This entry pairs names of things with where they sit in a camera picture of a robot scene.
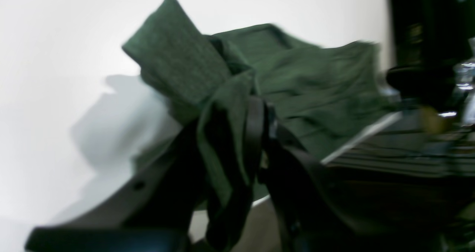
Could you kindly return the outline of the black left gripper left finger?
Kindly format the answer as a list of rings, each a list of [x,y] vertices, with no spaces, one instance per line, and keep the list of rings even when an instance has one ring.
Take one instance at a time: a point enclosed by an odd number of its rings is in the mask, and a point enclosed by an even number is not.
[[[73,220],[36,227],[29,252],[188,252],[192,214],[203,198],[205,169],[197,121],[166,152],[111,197]]]

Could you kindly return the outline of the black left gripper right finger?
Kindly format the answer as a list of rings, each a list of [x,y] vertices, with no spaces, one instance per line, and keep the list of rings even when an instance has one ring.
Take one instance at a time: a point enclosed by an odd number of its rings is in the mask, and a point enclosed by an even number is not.
[[[245,156],[267,186],[283,252],[443,252],[439,233],[412,233],[369,210],[297,138],[272,104],[251,96]]]

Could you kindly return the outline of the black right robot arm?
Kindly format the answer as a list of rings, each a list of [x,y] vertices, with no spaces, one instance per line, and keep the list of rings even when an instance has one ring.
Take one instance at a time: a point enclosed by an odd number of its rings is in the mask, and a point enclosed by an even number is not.
[[[388,84],[404,99],[455,112],[467,97],[456,92],[454,66],[472,55],[475,0],[390,0],[396,66]]]

